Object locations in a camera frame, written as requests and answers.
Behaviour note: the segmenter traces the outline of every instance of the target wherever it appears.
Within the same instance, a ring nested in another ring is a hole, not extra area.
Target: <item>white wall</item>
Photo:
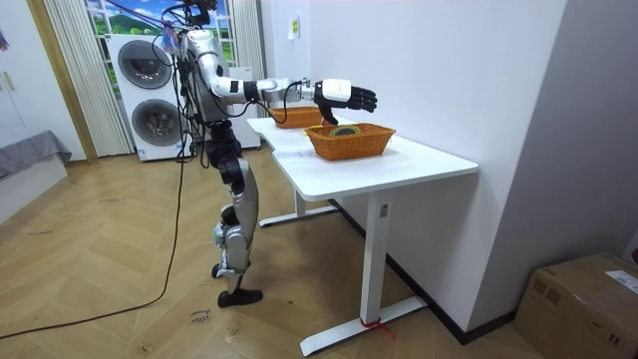
[[[571,0],[471,327],[514,309],[534,268],[621,255],[638,222],[638,2]]]
[[[266,76],[301,80],[310,76],[310,18],[308,0],[261,0]],[[288,26],[299,17],[299,38],[288,40]],[[309,102],[291,107],[312,106]]]
[[[310,2],[313,80],[351,79],[379,97],[373,115],[338,115],[392,127],[480,165],[478,176],[398,190],[391,224],[390,254],[463,329],[470,326],[564,5]],[[364,198],[341,202],[365,225]]]
[[[2,32],[9,50],[0,55],[0,71],[15,86],[11,98],[28,129],[51,130],[71,150],[71,160],[85,160],[58,81],[26,1],[4,1]]]

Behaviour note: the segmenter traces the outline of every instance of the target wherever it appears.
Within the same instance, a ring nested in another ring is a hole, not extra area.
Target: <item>stacked washing machines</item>
[[[109,35],[107,46],[133,138],[142,161],[174,159],[191,138],[180,131],[170,56],[155,36]],[[186,129],[182,119],[181,128]]]

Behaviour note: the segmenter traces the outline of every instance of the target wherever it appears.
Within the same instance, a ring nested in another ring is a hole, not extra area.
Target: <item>label on box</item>
[[[608,271],[605,272],[605,274],[616,279],[616,281],[618,281],[620,284],[626,286],[627,288],[633,290],[634,293],[638,294],[638,279],[625,273],[622,270]]]

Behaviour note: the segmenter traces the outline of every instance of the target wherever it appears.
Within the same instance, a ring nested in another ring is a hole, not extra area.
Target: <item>white cabinet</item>
[[[3,75],[0,72],[0,130],[22,129],[24,124],[9,94],[11,87],[2,79]]]
[[[0,52],[0,76],[11,79],[9,91],[24,127],[53,132],[71,150],[72,160],[86,158],[80,138],[60,91],[58,81],[49,62],[38,28],[24,0],[0,1],[0,26],[9,43],[9,49]],[[6,95],[6,81],[2,84]],[[0,99],[2,123],[7,100]]]

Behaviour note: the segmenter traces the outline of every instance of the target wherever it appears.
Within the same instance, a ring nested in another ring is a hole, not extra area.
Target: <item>white table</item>
[[[339,123],[352,124],[341,118]],[[304,200],[368,193],[361,320],[385,323],[425,307],[426,303],[415,296],[381,308],[393,188],[471,174],[478,171],[479,166],[396,135],[392,136],[382,156],[329,162],[315,154],[310,139],[303,136],[301,129],[278,129],[272,119],[251,119],[248,124],[273,149],[272,156],[295,189],[295,213],[264,219],[260,224],[269,225],[336,209],[328,206],[306,211]],[[358,318],[304,339],[301,351],[308,356],[369,329],[372,328],[364,327]]]

